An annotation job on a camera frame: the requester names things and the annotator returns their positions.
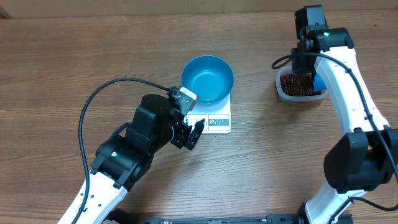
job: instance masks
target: wood grain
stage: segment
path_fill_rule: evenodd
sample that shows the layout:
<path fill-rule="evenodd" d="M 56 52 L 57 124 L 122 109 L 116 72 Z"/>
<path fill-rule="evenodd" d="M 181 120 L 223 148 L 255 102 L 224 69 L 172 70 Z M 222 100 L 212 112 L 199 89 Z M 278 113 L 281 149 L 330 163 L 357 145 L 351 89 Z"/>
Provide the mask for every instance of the wood grain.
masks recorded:
<path fill-rule="evenodd" d="M 382 114 L 398 126 L 398 11 L 330 11 L 346 27 Z M 291 12 L 113 16 L 0 21 L 0 223 L 56 223 L 83 183 L 77 122 L 91 92 L 116 77 L 178 85 L 184 65 L 211 54 L 233 68 L 232 132 L 203 135 L 193 151 L 166 146 L 119 208 L 141 217 L 294 213 L 323 184 L 323 157 L 339 140 L 333 106 L 279 101 L 271 63 L 297 43 Z M 141 97 L 138 83 L 104 89 L 89 107 L 88 161 Z M 398 200 L 394 181 L 366 198 Z M 357 223 L 396 223 L 363 203 Z"/>
<path fill-rule="evenodd" d="M 322 4 L 326 10 L 398 6 L 396 0 L 0 0 L 13 18 L 296 11 L 315 4 Z"/>

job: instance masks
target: blue bowl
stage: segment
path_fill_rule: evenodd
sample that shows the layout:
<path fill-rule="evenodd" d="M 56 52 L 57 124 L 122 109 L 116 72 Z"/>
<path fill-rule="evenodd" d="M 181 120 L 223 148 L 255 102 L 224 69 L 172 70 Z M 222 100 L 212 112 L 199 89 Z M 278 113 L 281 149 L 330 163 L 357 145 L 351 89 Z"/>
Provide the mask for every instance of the blue bowl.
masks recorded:
<path fill-rule="evenodd" d="M 187 63 L 181 84 L 199 96 L 199 103 L 216 104 L 231 93 L 234 73 L 223 59 L 202 55 Z"/>

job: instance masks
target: black cable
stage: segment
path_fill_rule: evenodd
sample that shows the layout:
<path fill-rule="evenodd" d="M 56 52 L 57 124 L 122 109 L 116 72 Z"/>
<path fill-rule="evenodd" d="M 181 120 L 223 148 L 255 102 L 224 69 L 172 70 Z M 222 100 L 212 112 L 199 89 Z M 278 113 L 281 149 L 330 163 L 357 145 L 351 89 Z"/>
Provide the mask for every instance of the black cable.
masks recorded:
<path fill-rule="evenodd" d="M 377 128 L 376 124 L 375 124 L 374 121 L 373 121 L 373 116 L 372 116 L 372 114 L 371 114 L 370 111 L 369 111 L 368 104 L 366 103 L 366 99 L 365 99 L 365 96 L 364 96 L 364 94 L 363 94 L 361 85 L 359 84 L 358 79 L 355 77 L 353 71 L 352 71 L 350 68 L 348 68 L 343 62 L 340 62 L 339 60 L 337 60 L 337 59 L 335 59 L 335 58 L 333 58 L 333 57 L 331 57 L 331 56 L 329 56 L 329 55 L 324 55 L 324 54 L 320 54 L 320 53 L 313 53 L 313 52 L 302 52 L 302 53 L 300 53 L 300 54 L 302 54 L 302 55 L 307 55 L 307 56 L 314 56 L 314 57 L 323 57 L 323 58 L 327 58 L 328 60 L 331 60 L 332 62 L 335 62 L 335 63 L 337 63 L 338 65 L 340 65 L 341 67 L 343 67 L 343 68 L 346 70 L 346 73 L 349 73 L 350 77 L 351 77 L 351 78 L 353 79 L 353 81 L 354 81 L 354 84 L 355 84 L 355 86 L 356 86 L 356 89 L 357 89 L 357 91 L 358 91 L 358 93 L 359 93 L 359 97 L 361 98 L 361 101 L 362 101 L 362 104 L 363 104 L 363 108 L 364 108 L 365 113 L 366 113 L 366 119 L 369 120 L 370 125 L 372 126 L 373 130 L 376 132 L 377 138 L 379 139 L 382 148 L 385 150 L 386 156 L 388 157 L 388 159 L 389 159 L 389 161 L 390 161 L 390 163 L 391 163 L 391 166 L 392 166 L 392 168 L 393 168 L 393 170 L 394 170 L 395 177 L 396 177 L 397 182 L 398 182 L 398 169 L 397 169 L 396 163 L 395 163 L 395 161 L 394 161 L 394 158 L 393 158 L 392 155 L 391 155 L 391 152 L 390 152 L 390 150 L 389 150 L 389 148 L 388 148 L 387 143 L 385 142 L 385 140 L 384 140 L 383 137 L 381 136 L 380 130 Z M 295 57 L 295 55 L 286 55 L 286 56 L 284 56 L 284 57 L 282 57 L 282 58 L 276 60 L 276 61 L 272 64 L 272 68 L 273 68 L 273 69 L 278 69 L 278 68 L 283 67 L 282 65 L 286 65 L 289 61 L 292 60 L 293 57 Z M 285 60 L 285 59 L 288 59 L 288 60 L 287 60 L 286 62 L 284 62 L 282 65 L 279 65 L 279 66 L 275 67 L 275 65 L 276 65 L 277 63 L 279 63 L 279 62 L 281 62 L 281 61 L 283 61 L 283 60 Z M 343 211 L 344 208 L 345 208 L 350 202 L 354 202 L 354 200 L 362 201 L 362 202 L 364 202 L 364 203 L 366 203 L 366 204 L 368 204 L 368 205 L 371 205 L 371 206 L 373 206 L 373 207 L 375 207 L 375 208 L 378 208 L 378 209 L 380 209 L 380 210 L 387 211 L 387 212 L 391 212 L 391 211 L 396 211 L 396 210 L 398 210 L 398 203 L 397 203 L 394 207 L 383 207 L 383 206 L 378 205 L 378 204 L 376 204 L 376 203 L 374 203 L 374 202 L 371 202 L 371 201 L 369 201 L 369 200 L 366 200 L 365 198 L 362 198 L 362 197 L 348 197 L 348 199 L 347 199 L 347 200 L 339 207 L 339 209 L 330 217 L 330 220 L 329 220 L 328 223 L 331 224 L 331 223 L 333 222 L 333 220 L 336 218 L 336 216 L 337 216 L 341 211 Z"/>
<path fill-rule="evenodd" d="M 278 64 L 279 62 L 281 62 L 283 60 L 286 60 L 286 62 L 284 62 L 282 65 L 275 66 L 276 64 Z M 271 68 L 272 69 L 280 69 L 283 66 L 287 65 L 291 60 L 292 60 L 292 55 L 283 56 L 280 59 L 276 60 L 274 63 L 272 63 Z"/>
<path fill-rule="evenodd" d="M 83 160 L 83 167 L 85 168 L 85 175 L 86 175 L 86 190 L 85 190 L 85 196 L 83 198 L 83 201 L 80 205 L 79 211 L 76 214 L 75 218 L 72 221 L 72 224 L 75 224 L 77 222 L 77 220 L 79 219 L 81 213 L 84 211 L 84 207 L 86 206 L 86 202 L 87 202 L 87 198 L 88 198 L 88 193 L 90 190 L 90 173 L 88 170 L 88 164 L 87 164 L 87 159 L 86 159 L 86 153 L 85 153 L 85 148 L 83 146 L 83 119 L 85 117 L 85 113 L 87 110 L 88 105 L 90 104 L 90 102 L 93 100 L 94 96 L 97 95 L 98 92 L 100 92 L 103 88 L 107 87 L 108 85 L 111 85 L 113 83 L 116 82 L 120 82 L 120 81 L 134 81 L 134 82 L 141 82 L 147 85 L 151 85 L 154 86 L 156 88 L 160 88 L 161 90 L 165 90 L 165 91 L 170 91 L 169 88 L 163 87 L 161 85 L 155 84 L 155 83 L 151 83 L 145 80 L 141 80 L 139 78 L 117 78 L 114 80 L 111 80 L 105 84 L 102 84 L 100 87 L 98 87 L 92 94 L 91 96 L 87 99 L 86 104 L 84 105 L 82 111 L 81 111 L 81 115 L 80 115 L 80 119 L 79 119 L 79 130 L 78 130 L 78 136 L 79 136 L 79 146 L 80 146 L 80 153 L 81 153 L 81 159 Z"/>

